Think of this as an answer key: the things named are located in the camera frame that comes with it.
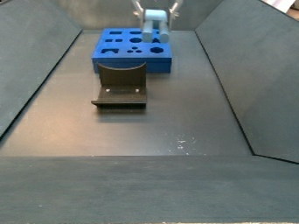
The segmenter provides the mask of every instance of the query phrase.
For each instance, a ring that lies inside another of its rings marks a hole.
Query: black plastic part
[[[98,64],[102,88],[98,100],[91,103],[98,107],[145,108],[146,63],[133,68],[113,68]]]

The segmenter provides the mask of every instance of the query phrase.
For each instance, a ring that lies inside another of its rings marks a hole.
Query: hole in block
[[[102,53],[107,53],[107,52],[118,53],[119,52],[119,49],[111,48],[111,49],[103,49],[102,50]]]
[[[122,31],[113,31],[110,34],[119,35],[122,34]]]
[[[135,35],[137,35],[137,34],[142,34],[141,31],[131,31],[130,33],[131,33],[131,34],[135,34]]]
[[[130,41],[133,43],[141,43],[143,40],[141,38],[131,38]]]
[[[154,43],[161,43],[159,38],[155,38],[155,39],[154,39]]]
[[[165,51],[165,49],[162,47],[154,47],[151,48],[151,52],[153,53],[162,53]]]

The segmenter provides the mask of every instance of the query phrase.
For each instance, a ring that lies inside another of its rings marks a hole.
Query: gray floor
[[[147,76],[146,110],[105,110],[86,31],[0,145],[0,156],[249,156],[194,31],[173,33],[173,73]]]
[[[0,157],[0,223],[298,222],[298,173],[261,157]]]
[[[0,223],[298,222],[299,166],[250,155],[196,33],[173,34],[173,74],[149,75],[147,109],[126,113],[90,103],[98,38],[2,142]]]

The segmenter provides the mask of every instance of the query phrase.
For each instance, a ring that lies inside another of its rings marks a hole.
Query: blue shape sorter block
[[[98,63],[114,68],[138,67],[146,63],[149,73],[170,73],[172,45],[161,43],[158,30],[154,30],[153,43],[146,43],[141,29],[109,28],[102,33],[93,55],[95,73],[99,73]]]

